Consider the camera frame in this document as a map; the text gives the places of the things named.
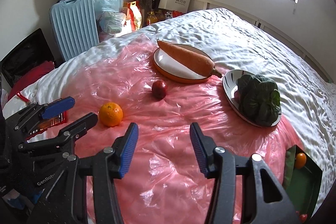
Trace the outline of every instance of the white bedsheet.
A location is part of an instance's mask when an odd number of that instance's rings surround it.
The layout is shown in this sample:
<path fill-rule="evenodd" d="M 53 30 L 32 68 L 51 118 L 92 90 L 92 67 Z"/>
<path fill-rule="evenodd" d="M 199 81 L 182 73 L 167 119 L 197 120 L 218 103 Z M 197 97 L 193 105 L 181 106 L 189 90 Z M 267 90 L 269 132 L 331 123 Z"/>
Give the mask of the white bedsheet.
<path fill-rule="evenodd" d="M 22 94 L 40 104 L 60 98 L 68 79 L 79 68 L 116 57 L 143 33 L 153 42 L 159 38 L 197 47 L 227 68 L 273 78 L 280 90 L 283 114 L 302 139 L 306 152 L 323 170 L 316 209 L 320 206 L 336 177 L 336 86 L 325 83 L 286 46 L 226 9 L 193 12 L 102 42 L 28 86 Z M 5 105 L 4 116 L 24 107 L 15 96 Z M 41 134 L 34 139 L 44 137 Z"/>

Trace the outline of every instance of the red loop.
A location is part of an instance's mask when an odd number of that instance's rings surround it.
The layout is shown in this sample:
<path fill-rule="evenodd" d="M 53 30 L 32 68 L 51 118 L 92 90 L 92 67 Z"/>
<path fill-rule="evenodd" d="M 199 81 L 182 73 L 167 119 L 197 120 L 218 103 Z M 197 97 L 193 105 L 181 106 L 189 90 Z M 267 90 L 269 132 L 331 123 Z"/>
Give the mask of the red loop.
<path fill-rule="evenodd" d="M 23 100 L 25 103 L 30 103 L 29 99 L 27 99 L 26 97 L 24 97 L 21 92 L 17 92 L 16 95 L 21 99 Z"/>

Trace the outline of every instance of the dark green vegetable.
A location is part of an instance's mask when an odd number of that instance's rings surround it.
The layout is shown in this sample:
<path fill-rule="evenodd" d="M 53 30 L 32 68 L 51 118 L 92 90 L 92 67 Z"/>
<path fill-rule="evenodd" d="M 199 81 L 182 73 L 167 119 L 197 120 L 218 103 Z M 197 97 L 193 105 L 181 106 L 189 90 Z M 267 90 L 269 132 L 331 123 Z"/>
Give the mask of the dark green vegetable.
<path fill-rule="evenodd" d="M 271 126 L 280 112 L 277 83 L 262 75 L 242 75 L 237 80 L 239 111 L 260 126 Z"/>

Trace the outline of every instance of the light blue suitcase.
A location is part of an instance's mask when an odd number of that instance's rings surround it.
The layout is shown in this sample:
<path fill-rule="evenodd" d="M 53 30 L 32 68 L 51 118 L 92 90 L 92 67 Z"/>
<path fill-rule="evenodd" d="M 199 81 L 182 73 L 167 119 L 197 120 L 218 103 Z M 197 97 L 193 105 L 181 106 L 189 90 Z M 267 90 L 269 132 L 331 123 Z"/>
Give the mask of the light blue suitcase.
<path fill-rule="evenodd" d="M 98 45 L 93 0 L 63 0 L 51 7 L 49 16 L 65 61 Z"/>

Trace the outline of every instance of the green box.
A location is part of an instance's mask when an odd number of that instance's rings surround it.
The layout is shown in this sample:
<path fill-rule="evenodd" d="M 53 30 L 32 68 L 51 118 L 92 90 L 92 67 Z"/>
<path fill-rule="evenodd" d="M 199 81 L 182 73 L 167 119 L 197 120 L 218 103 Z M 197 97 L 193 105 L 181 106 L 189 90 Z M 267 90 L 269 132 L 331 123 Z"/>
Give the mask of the green box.
<path fill-rule="evenodd" d="M 297 145 L 286 151 L 283 187 L 295 210 L 299 211 L 300 214 L 307 214 L 308 221 L 314 212 L 319 197 L 322 170 L 306 153 L 307 162 L 305 166 L 301 169 L 294 168 L 295 156 L 298 153 L 305 152 Z"/>

